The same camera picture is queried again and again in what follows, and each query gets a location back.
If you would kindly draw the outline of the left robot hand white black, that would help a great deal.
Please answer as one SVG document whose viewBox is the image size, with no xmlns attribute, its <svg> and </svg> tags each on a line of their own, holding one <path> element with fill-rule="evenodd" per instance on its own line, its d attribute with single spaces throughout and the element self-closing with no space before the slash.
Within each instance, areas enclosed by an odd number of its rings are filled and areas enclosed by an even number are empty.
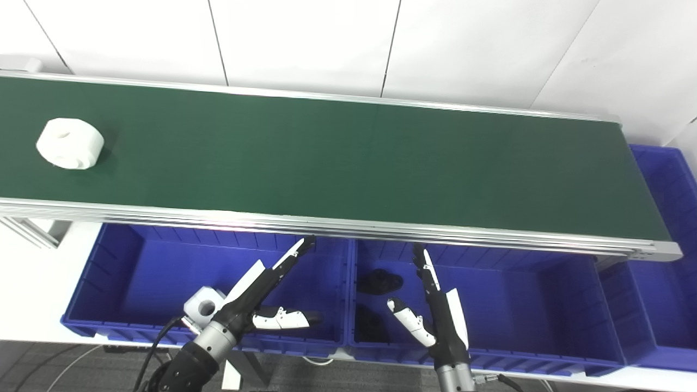
<svg viewBox="0 0 697 392">
<path fill-rule="evenodd" d="M 212 317 L 219 323 L 224 333 L 241 342 L 246 333 L 256 329 L 283 330 L 309 328 L 323 322 L 323 315 L 317 311 L 286 309 L 282 306 L 264 307 L 262 303 L 270 293 L 289 274 L 305 253 L 316 243 L 316 236 L 310 235 L 297 241 L 271 268 L 266 268 L 259 260 L 238 282 L 241 288 L 234 287 L 236 295 L 226 300 L 222 308 Z"/>
</svg>

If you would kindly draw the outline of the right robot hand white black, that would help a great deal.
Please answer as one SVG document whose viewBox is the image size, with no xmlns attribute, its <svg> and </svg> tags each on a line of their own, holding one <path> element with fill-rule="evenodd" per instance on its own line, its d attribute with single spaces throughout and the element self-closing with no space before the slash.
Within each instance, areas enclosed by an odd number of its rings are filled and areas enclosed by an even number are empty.
<svg viewBox="0 0 697 392">
<path fill-rule="evenodd" d="M 457 289 L 442 290 L 436 270 L 425 246 L 413 245 L 412 261 L 421 280 L 431 322 L 418 315 L 400 298 L 388 298 L 392 315 L 428 350 L 435 369 L 470 365 L 469 337 Z"/>
</svg>

